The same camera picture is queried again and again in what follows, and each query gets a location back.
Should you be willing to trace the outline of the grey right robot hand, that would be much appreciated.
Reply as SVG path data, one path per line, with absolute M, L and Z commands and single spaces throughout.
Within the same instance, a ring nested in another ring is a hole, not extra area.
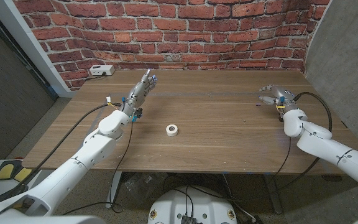
M 278 85 L 267 85 L 262 87 L 259 91 L 270 91 L 273 97 L 259 96 L 259 100 L 267 105 L 276 105 L 276 109 L 278 109 L 282 114 L 285 114 L 290 110 L 298 109 L 298 106 L 294 101 L 294 94 L 284 87 Z

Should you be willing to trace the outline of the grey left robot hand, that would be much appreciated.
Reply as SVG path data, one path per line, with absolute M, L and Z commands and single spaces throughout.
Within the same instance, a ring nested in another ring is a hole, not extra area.
M 122 103 L 120 111 L 128 116 L 132 116 L 142 106 L 146 96 L 155 88 L 156 84 L 156 76 L 150 75 L 150 69 L 148 69 L 142 76 L 141 81 L 131 89 L 128 97 Z

